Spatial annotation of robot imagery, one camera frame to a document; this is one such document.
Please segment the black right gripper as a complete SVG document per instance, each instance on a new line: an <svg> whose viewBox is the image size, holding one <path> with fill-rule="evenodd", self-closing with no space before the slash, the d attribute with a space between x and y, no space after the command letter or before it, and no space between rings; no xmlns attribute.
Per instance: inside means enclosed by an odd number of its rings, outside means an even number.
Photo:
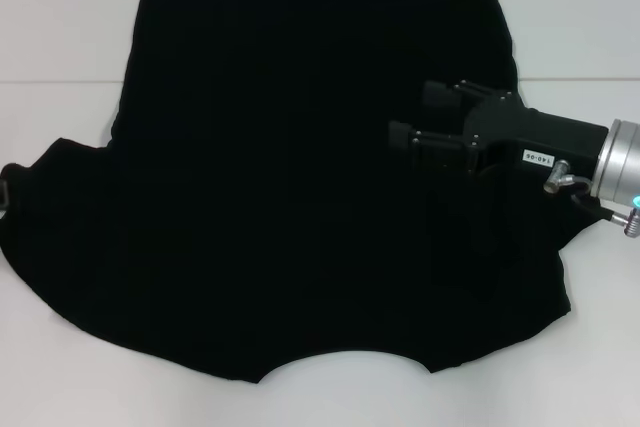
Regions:
<svg viewBox="0 0 640 427"><path fill-rule="evenodd" d="M389 147L407 153L415 167L429 170L475 175L478 168L499 165L544 173L556 161L565 160L573 173L591 176L609 133L604 126L529 108L515 93L466 79L451 85L426 81L421 105L426 110L471 109L464 122L464 138L389 123Z"/></svg>

